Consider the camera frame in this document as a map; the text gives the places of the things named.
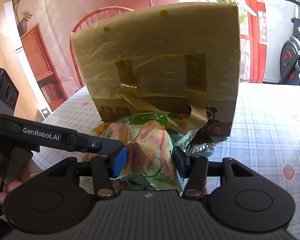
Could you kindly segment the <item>person's left hand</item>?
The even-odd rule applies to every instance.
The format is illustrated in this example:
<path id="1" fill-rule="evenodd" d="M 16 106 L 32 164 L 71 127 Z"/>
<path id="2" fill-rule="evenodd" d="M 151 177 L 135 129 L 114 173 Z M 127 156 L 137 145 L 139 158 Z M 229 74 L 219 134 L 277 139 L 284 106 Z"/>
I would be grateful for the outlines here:
<path id="1" fill-rule="evenodd" d="M 23 182 L 22 181 L 12 181 L 10 183 L 8 183 L 6 185 L 6 190 L 0 192 L 0 205 L 2 205 L 4 203 L 5 198 L 7 197 L 7 195 L 12 192 L 14 189 L 16 189 L 17 187 L 19 187 L 20 185 L 22 185 Z"/>

